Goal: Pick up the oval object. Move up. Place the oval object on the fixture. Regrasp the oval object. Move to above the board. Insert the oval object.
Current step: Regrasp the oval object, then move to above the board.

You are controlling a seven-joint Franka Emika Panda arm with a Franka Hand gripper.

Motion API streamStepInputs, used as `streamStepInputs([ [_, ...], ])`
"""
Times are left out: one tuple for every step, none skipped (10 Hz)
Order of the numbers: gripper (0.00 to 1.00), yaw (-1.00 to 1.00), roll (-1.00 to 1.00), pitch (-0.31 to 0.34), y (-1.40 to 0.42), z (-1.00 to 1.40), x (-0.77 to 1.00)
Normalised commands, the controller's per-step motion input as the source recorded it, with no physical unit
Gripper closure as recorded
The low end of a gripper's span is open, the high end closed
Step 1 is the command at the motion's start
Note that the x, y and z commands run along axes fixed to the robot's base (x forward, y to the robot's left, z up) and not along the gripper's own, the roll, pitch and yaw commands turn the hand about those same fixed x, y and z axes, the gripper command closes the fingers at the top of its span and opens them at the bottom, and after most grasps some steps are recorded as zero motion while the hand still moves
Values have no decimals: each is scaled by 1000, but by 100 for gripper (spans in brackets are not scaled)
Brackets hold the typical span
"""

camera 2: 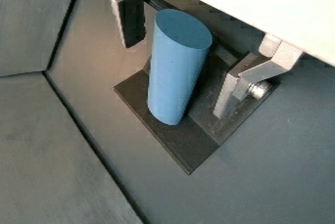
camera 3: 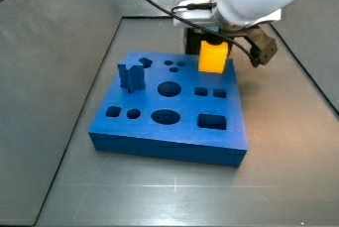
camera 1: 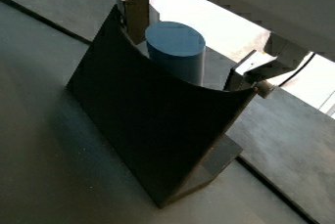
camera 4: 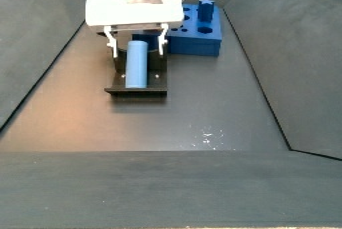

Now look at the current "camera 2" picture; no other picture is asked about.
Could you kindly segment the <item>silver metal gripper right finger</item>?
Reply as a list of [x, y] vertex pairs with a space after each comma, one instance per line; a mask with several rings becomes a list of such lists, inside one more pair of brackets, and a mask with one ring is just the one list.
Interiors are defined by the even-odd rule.
[[224, 118], [233, 107], [252, 95], [257, 100], [271, 87], [265, 80], [290, 71], [303, 51], [267, 34], [259, 45], [260, 55], [248, 53], [227, 74], [213, 114]]

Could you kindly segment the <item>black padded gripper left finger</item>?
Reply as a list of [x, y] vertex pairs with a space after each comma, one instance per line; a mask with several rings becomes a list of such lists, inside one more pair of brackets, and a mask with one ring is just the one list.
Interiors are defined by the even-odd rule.
[[145, 38], [143, 0], [110, 0], [122, 43], [126, 48]]

